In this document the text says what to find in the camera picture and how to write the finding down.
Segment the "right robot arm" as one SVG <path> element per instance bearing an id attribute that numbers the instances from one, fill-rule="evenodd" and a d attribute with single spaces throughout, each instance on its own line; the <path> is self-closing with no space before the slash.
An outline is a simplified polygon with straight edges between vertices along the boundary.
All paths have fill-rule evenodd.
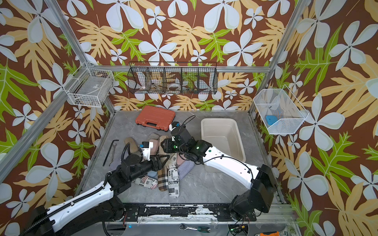
<path id="1" fill-rule="evenodd" d="M 220 151 L 205 140 L 195 140 L 184 124 L 169 125 L 171 138 L 161 142 L 166 153 L 182 154 L 185 160 L 218 169 L 242 183 L 247 191 L 233 198 L 228 211 L 233 219 L 257 221 L 256 210 L 268 213 L 277 191 L 272 169 L 247 164 Z"/>

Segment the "plaid glasses case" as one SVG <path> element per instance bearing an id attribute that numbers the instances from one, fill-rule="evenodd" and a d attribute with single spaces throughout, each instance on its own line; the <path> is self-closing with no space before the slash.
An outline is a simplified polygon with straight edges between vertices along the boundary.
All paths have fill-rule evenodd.
<path id="1" fill-rule="evenodd" d="M 158 189 L 160 191 L 168 190 L 168 170 L 163 167 L 162 170 L 157 172 Z"/>

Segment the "cream plastic storage box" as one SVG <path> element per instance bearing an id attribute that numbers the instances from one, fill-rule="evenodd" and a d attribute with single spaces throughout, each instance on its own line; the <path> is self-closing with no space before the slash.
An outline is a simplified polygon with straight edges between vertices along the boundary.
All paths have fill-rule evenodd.
<path id="1" fill-rule="evenodd" d="M 201 121 L 201 139 L 212 144 L 227 158 L 219 158 L 219 154 L 213 154 L 203 158 L 205 169 L 209 172 L 222 172 L 214 167 L 216 161 L 231 161 L 231 157 L 237 161 L 246 161 L 237 122 L 228 118 L 205 118 Z"/>

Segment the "newspaper print glasses case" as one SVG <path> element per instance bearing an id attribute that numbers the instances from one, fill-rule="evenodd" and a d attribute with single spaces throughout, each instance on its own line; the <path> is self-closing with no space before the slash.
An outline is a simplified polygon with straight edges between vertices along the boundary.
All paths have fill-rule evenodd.
<path id="1" fill-rule="evenodd" d="M 170 168 L 168 170 L 168 193 L 169 196 L 176 199 L 180 195 L 179 191 L 179 172 L 176 168 Z"/>

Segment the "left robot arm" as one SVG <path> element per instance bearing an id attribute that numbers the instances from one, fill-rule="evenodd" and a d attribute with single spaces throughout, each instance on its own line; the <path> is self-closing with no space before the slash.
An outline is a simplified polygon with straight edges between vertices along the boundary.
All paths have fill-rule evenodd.
<path id="1" fill-rule="evenodd" d="M 38 207 L 22 236 L 71 236 L 95 223 L 119 220 L 124 203 L 118 195 L 131 187 L 132 181 L 149 171 L 161 170 L 169 155 L 152 155 L 143 160 L 140 149 L 131 153 L 126 145 L 121 164 L 106 174 L 104 181 L 64 203 L 50 208 Z"/>

